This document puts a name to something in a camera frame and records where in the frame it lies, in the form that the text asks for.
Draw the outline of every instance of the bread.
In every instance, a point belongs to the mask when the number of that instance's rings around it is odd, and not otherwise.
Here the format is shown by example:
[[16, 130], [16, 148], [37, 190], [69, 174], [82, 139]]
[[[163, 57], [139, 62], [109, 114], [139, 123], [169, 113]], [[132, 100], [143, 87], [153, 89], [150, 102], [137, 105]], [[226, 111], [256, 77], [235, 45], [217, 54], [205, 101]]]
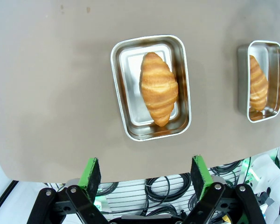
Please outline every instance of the bread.
[[250, 55], [250, 106], [262, 111], [266, 106], [269, 88], [265, 74], [261, 70], [255, 57]]
[[177, 99], [178, 85], [168, 65], [154, 52], [143, 58], [141, 91], [154, 122], [165, 126]]

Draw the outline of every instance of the beige tabletop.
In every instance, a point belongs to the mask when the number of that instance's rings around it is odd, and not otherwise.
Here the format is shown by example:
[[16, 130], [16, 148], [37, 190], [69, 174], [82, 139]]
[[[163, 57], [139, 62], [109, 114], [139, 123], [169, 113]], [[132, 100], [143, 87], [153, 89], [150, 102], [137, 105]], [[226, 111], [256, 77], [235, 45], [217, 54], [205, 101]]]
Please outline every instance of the beige tabletop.
[[[113, 46], [172, 34], [186, 49], [192, 122], [136, 142], [124, 131]], [[12, 179], [67, 182], [98, 157], [103, 182], [189, 172], [280, 146], [280, 113], [252, 124], [238, 111], [237, 47], [280, 43], [280, 1], [0, 1], [0, 164]]]

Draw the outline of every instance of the bolt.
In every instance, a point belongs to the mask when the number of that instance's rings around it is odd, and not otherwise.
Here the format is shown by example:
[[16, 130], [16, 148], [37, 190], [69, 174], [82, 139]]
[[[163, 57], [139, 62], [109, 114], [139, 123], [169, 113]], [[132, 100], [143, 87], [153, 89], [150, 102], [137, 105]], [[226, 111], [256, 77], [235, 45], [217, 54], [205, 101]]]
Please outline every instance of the bolt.
[[71, 193], [75, 193], [77, 191], [77, 189], [76, 188], [72, 188], [72, 189], [70, 189], [70, 191], [71, 191]]
[[244, 186], [240, 186], [240, 187], [239, 187], [239, 190], [240, 190], [240, 191], [245, 191], [246, 188], [245, 188]]
[[215, 189], [220, 190], [221, 188], [222, 188], [222, 187], [221, 187], [220, 184], [217, 183], [217, 184], [215, 185]]

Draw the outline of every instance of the croissant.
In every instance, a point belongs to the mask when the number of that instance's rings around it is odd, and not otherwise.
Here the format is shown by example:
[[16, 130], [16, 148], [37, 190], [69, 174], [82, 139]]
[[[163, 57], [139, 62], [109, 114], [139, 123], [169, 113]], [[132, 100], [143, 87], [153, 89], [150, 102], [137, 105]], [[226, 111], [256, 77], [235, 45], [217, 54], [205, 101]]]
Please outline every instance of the croissant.
[[265, 74], [261, 70], [255, 57], [250, 55], [250, 106], [262, 111], [266, 106], [269, 88]]
[[178, 85], [168, 65], [154, 52], [144, 56], [141, 90], [150, 116], [158, 126], [165, 126], [177, 99]]

